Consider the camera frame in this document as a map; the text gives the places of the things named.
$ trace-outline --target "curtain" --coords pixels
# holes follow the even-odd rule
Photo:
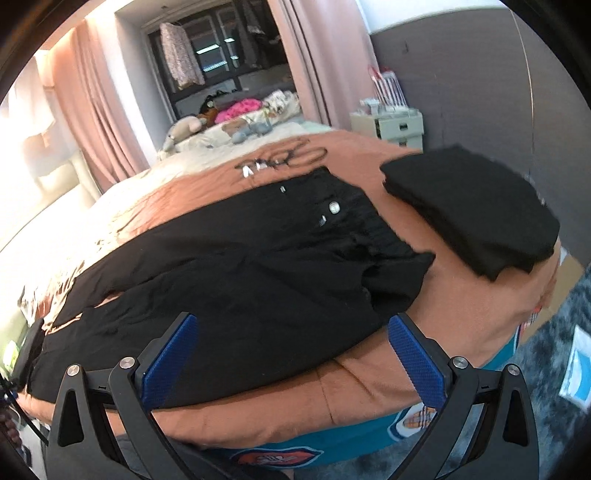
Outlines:
[[[107,68],[93,22],[84,20],[49,53],[54,91],[90,172],[105,192],[148,168]]]
[[[349,113],[373,97],[374,48],[355,0],[268,0],[304,116],[350,128]]]

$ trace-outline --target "plush toy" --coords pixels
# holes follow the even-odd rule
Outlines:
[[[176,144],[200,132],[206,123],[206,119],[198,118],[196,116],[186,116],[185,118],[181,118],[170,127],[170,130],[168,130],[168,135],[166,136],[166,140],[164,140],[162,150],[165,152],[174,150]]]

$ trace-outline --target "pink pillow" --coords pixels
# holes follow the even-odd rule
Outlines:
[[[234,105],[232,105],[228,110],[219,112],[216,117],[216,123],[221,124],[222,122],[226,122],[232,118],[236,118],[237,116],[260,110],[261,107],[262,102],[260,100],[255,98],[245,98],[238,103],[234,103]]]

